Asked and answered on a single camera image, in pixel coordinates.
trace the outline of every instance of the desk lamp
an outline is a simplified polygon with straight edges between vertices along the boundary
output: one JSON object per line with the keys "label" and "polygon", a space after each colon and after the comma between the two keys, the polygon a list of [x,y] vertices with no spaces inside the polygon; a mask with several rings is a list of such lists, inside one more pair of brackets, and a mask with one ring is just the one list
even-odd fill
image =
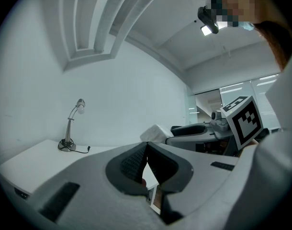
{"label": "desk lamp", "polygon": [[68,116],[68,124],[67,124],[67,129],[66,129],[66,134],[65,134],[65,139],[62,139],[58,145],[58,149],[62,151],[75,151],[76,150],[76,144],[74,141],[70,138],[70,125],[71,121],[74,121],[74,115],[78,111],[79,114],[84,114],[84,107],[85,107],[85,102],[82,99],[79,99],[76,106],[74,109],[70,112]]}

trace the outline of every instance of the white desk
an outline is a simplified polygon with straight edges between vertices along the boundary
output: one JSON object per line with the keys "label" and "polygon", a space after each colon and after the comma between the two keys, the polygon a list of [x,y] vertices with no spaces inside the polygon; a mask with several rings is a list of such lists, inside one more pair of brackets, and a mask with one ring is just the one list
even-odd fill
{"label": "white desk", "polygon": [[[41,184],[70,166],[73,162],[116,147],[91,147],[89,153],[64,152],[57,149],[58,142],[45,140],[18,154],[0,166],[1,176],[12,186],[31,195]],[[77,146],[77,151],[86,152],[87,146]],[[148,164],[143,178],[147,188],[158,185]]]}

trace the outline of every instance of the lamp head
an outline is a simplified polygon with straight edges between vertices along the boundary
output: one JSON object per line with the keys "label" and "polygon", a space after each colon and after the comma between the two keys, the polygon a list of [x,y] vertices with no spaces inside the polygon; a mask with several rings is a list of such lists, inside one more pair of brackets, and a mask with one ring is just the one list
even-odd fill
{"label": "lamp head", "polygon": [[79,114],[84,114],[84,107],[85,107],[85,102],[82,99],[79,99],[77,102],[77,109]]}

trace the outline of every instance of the power cord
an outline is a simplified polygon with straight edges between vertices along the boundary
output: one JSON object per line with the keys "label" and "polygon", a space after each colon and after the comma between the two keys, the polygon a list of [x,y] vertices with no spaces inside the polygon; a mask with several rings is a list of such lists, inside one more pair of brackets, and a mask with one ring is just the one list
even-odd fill
{"label": "power cord", "polygon": [[88,152],[72,150],[71,148],[73,146],[74,146],[74,141],[72,139],[70,139],[70,142],[65,142],[65,139],[62,139],[58,144],[58,149],[60,151],[64,151],[63,149],[69,149],[70,151],[65,151],[65,152],[75,151],[75,152],[83,153],[83,154],[89,153],[89,151],[90,151],[90,146],[88,146]]}

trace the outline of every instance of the lamp base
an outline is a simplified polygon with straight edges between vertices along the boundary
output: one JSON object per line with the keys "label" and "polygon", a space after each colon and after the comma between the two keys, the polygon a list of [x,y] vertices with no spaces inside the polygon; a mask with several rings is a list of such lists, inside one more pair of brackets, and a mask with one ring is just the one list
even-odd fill
{"label": "lamp base", "polygon": [[74,142],[68,144],[68,143],[65,143],[64,140],[61,140],[58,144],[58,149],[62,151],[68,151],[68,152],[75,151],[76,144]]}

